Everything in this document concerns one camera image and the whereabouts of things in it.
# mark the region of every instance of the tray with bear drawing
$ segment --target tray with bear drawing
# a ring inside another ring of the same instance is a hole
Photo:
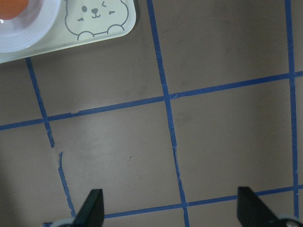
[[[59,1],[58,16],[44,37],[21,51],[0,50],[0,63],[121,37],[128,34],[136,22],[134,0]]]

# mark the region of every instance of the cartoon bear drawing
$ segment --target cartoon bear drawing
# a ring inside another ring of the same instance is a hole
[[[77,36],[108,34],[111,29],[124,30],[128,7],[123,0],[65,0],[67,29]]]

